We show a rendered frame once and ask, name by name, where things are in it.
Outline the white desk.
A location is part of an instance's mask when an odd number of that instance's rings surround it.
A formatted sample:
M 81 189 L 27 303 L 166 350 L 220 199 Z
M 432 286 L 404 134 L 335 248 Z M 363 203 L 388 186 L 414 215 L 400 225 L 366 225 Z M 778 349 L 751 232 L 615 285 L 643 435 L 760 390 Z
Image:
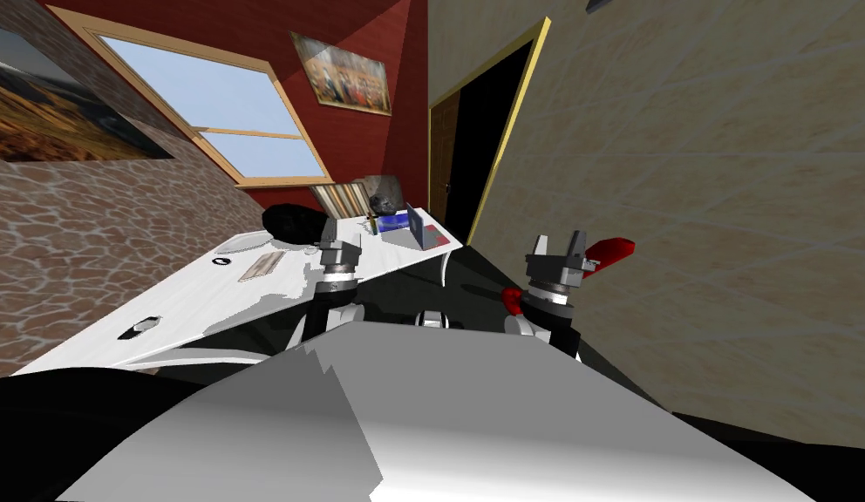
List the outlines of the white desk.
M 373 234 L 360 183 L 322 185 L 316 199 L 337 220 L 337 237 L 362 234 L 356 279 L 365 282 L 460 248 L 442 226 L 432 244 L 409 229 Z M 195 363 L 255 363 L 258 354 L 222 350 L 183 355 L 181 347 L 224 329 L 309 301 L 324 274 L 321 253 L 272 241 L 264 231 L 239 234 L 24 366 L 24 373 L 70 367 L 138 370 Z

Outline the brown wooden door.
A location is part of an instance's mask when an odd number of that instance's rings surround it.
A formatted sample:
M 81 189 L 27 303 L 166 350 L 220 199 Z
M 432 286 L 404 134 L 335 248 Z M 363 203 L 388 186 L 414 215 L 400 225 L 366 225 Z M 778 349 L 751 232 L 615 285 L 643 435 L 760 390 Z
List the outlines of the brown wooden door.
M 453 149 L 460 108 L 460 89 L 433 107 L 430 113 L 429 212 L 445 222 Z

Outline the wood framed window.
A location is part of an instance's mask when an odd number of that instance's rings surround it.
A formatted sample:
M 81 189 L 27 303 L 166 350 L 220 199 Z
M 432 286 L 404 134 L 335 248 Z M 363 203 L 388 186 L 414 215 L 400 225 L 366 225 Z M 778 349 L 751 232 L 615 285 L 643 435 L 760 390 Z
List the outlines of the wood framed window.
M 48 8 L 240 189 L 333 179 L 270 63 Z

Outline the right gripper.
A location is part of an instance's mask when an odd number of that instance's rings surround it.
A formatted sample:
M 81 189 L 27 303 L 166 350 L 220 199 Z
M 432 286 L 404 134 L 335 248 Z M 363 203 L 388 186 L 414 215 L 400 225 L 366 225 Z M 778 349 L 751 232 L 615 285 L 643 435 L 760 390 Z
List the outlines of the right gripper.
M 530 280 L 567 287 L 579 287 L 585 273 L 595 272 L 599 261 L 585 255 L 586 234 L 576 230 L 569 242 L 568 255 L 549 255 L 548 237 L 540 234 L 535 239 L 532 254 L 525 255 L 525 275 Z

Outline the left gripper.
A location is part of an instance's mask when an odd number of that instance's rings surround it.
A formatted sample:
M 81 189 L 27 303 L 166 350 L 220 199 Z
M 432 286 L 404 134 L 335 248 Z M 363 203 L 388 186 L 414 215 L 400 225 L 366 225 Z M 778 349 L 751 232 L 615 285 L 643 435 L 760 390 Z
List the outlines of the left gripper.
M 325 275 L 351 276 L 362 254 L 362 234 L 353 236 L 353 244 L 337 239 L 337 220 L 328 218 L 324 224 L 324 240 L 319 243 L 320 264 Z

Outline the gold framed group painting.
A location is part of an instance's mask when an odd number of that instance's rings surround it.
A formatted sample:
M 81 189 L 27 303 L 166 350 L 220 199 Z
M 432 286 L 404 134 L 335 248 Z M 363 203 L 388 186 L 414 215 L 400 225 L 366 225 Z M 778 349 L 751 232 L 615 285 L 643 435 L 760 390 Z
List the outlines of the gold framed group painting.
M 383 63 L 295 32 L 289 35 L 319 104 L 392 114 Z

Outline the landscape wall picture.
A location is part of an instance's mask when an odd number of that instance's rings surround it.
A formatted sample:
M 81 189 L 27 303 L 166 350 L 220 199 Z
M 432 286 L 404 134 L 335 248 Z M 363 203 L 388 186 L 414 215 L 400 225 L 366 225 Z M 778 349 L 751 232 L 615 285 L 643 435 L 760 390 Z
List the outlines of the landscape wall picture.
M 169 153 L 23 37 L 0 29 L 0 159 L 102 162 Z

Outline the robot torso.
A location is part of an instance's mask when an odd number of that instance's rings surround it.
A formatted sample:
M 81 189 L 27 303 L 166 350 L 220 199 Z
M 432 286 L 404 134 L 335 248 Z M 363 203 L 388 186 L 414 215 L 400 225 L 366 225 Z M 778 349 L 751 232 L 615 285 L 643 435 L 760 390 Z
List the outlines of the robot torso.
M 813 502 L 544 340 L 348 322 L 194 393 L 78 502 Z

